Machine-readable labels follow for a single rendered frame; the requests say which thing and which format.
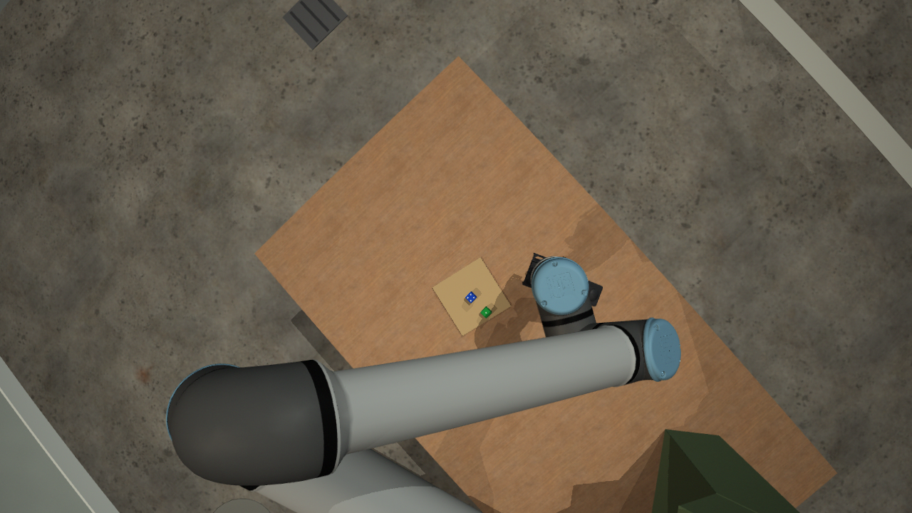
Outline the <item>tan square mat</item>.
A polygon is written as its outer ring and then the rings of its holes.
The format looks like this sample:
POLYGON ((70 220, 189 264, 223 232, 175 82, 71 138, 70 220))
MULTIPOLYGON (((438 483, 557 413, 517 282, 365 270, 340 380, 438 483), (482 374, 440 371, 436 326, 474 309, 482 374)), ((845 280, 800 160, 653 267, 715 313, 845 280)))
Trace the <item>tan square mat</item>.
POLYGON ((435 285, 433 290, 462 336, 511 306, 481 257, 435 285), (472 303, 465 298, 471 291, 477 296, 472 303), (481 314, 486 306, 492 311, 487 318, 481 314))

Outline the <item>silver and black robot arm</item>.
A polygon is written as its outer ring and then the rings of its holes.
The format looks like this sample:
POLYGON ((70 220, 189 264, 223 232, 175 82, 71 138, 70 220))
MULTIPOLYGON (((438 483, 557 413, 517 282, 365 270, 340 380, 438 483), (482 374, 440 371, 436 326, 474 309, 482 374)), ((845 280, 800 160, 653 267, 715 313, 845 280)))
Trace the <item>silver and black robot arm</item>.
POLYGON ((539 340, 340 371, 318 360, 202 367, 170 396, 174 450, 204 480, 296 513, 482 513, 371 448, 672 378, 670 322, 596 323, 603 287, 586 277, 560 256, 533 268, 539 340))

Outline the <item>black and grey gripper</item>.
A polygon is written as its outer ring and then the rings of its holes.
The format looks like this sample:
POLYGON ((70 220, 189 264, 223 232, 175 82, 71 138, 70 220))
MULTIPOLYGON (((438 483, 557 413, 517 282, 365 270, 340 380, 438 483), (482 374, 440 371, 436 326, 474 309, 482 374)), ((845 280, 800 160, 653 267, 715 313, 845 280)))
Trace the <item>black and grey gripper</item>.
POLYGON ((529 269, 528 269, 528 272, 527 272, 527 276, 525 277, 524 282, 522 282, 522 285, 528 286, 528 288, 531 288, 531 287, 532 287, 532 284, 531 284, 531 275, 532 275, 532 272, 533 272, 533 268, 537 265, 537 263, 538 263, 539 261, 541 261, 541 260, 539 260, 539 259, 535 259, 535 257, 541 257, 542 259, 545 259, 545 256, 541 256, 541 254, 535 254, 535 253, 534 253, 533 260, 531 260, 531 264, 530 264, 529 269))

